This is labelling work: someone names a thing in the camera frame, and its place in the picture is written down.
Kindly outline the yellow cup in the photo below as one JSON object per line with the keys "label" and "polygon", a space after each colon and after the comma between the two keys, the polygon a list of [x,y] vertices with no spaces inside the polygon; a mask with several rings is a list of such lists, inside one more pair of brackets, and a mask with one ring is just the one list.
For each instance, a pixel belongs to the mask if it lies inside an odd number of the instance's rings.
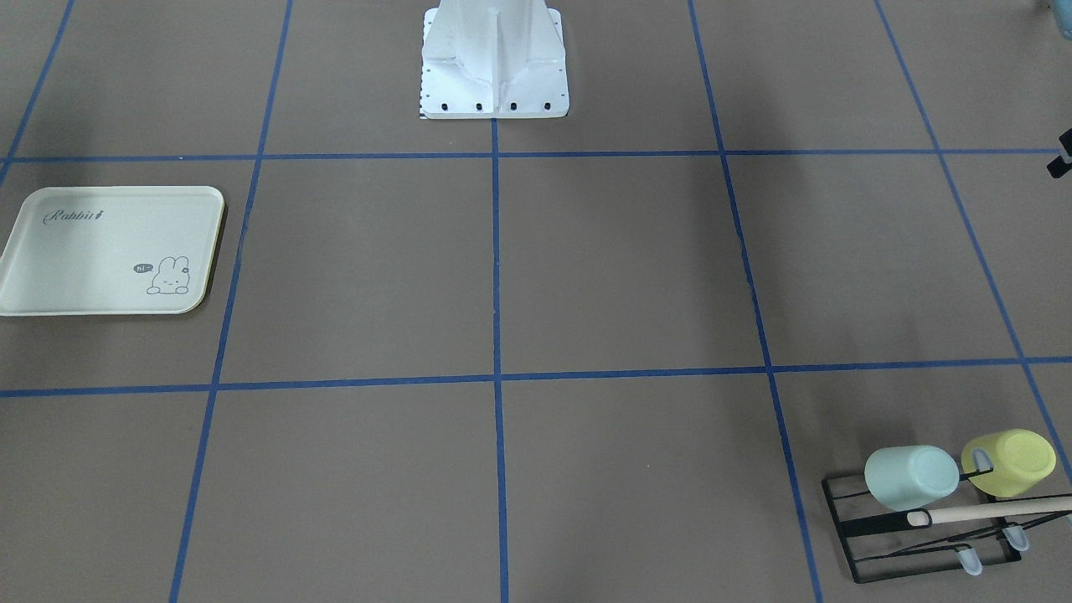
{"label": "yellow cup", "polygon": [[981,492],[1017,497],[1055,470],[1057,456],[1049,440],[1028,429],[1007,429],[977,436],[961,451],[961,466]]}

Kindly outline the cream rabbit serving tray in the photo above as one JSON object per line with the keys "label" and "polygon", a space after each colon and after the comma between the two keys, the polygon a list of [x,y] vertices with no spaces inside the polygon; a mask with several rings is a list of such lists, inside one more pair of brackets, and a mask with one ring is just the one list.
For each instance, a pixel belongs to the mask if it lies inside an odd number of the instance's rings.
{"label": "cream rabbit serving tray", "polygon": [[1,312],[191,312],[206,296],[224,211],[210,186],[40,188],[8,237]]}

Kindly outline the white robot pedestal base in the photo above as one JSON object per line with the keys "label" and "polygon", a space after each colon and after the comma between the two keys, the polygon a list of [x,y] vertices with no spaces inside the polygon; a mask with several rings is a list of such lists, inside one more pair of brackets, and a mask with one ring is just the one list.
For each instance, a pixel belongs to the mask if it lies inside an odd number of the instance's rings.
{"label": "white robot pedestal base", "polygon": [[425,12],[419,117],[570,113],[562,15],[544,1],[441,1]]}

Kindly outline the mint green cup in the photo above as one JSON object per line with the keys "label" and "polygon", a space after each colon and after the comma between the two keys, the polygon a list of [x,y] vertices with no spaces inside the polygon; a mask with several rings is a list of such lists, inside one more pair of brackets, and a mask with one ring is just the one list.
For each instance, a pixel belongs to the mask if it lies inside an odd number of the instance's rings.
{"label": "mint green cup", "polygon": [[877,503],[895,512],[924,508],[954,492],[961,467],[937,446],[885,447],[864,465],[864,481]]}

